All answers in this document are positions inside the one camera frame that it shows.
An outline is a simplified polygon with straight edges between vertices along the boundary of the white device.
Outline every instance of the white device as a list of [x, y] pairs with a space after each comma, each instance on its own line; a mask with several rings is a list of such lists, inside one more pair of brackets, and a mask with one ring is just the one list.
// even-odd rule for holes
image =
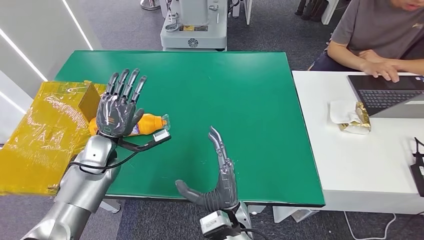
[[173, 0], [160, 32], [164, 51], [225, 51], [228, 0]]
[[253, 239], [252, 234], [236, 230], [228, 214], [222, 210], [214, 211], [200, 219], [200, 229], [203, 236], [211, 240]]

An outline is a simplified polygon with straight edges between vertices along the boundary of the bottle label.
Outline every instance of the bottle label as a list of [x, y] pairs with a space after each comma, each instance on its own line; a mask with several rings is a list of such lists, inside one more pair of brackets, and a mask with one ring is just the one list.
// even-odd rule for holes
[[138, 134], [140, 134], [140, 130], [139, 130], [139, 125], [138, 125], [138, 124], [136, 124], [136, 125], [134, 126], [134, 128], [132, 129], [132, 132], [131, 132], [131, 134], [130, 134], [130, 135], [138, 135]]

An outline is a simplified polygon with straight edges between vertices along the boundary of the floor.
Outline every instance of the floor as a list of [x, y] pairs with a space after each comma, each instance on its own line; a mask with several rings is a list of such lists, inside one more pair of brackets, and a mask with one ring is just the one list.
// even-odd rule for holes
[[[142, 10], [139, 0], [80, 0], [104, 49], [161, 50], [159, 10]], [[293, 12], [298, 0], [254, 0], [250, 26], [244, 12], [228, 22], [229, 51], [284, 51], [293, 70], [306, 70], [325, 48], [343, 14], [336, 10], [329, 25], [303, 21]], [[0, 197], [0, 239], [20, 239], [50, 209], [53, 200], [41, 196]], [[183, 240], [204, 239], [198, 221], [207, 213], [190, 203], [126, 200], [111, 214], [99, 209], [92, 215], [82, 240]], [[357, 238], [382, 237], [393, 215], [348, 213]], [[389, 240], [418, 240], [424, 235], [424, 218], [398, 215], [388, 230]], [[323, 211], [295, 223], [287, 218], [274, 223], [272, 208], [252, 216], [253, 226], [273, 240], [351, 240], [342, 212]]]

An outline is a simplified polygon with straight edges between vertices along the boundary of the man's hand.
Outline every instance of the man's hand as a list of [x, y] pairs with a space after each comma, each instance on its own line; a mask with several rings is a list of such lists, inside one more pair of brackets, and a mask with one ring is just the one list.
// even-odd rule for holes
[[384, 57], [379, 56], [374, 50], [365, 50], [361, 51], [358, 55], [358, 57], [365, 59], [372, 63], [385, 63], [387, 62], [387, 59]]
[[364, 62], [360, 65], [360, 70], [366, 74], [378, 78], [381, 75], [387, 81], [399, 82], [398, 71], [386, 62]]

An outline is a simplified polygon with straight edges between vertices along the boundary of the green tabletop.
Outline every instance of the green tabletop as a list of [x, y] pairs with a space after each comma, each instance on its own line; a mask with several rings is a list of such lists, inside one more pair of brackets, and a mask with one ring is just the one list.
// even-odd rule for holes
[[[125, 163], [108, 196], [181, 198], [177, 179], [201, 192], [213, 189], [213, 125], [234, 161], [240, 200], [325, 204], [284, 52], [75, 51], [55, 80], [106, 84], [125, 68], [147, 76], [137, 106], [169, 114], [172, 139]], [[126, 138], [139, 145], [151, 139]], [[130, 154], [120, 147], [117, 153]]]

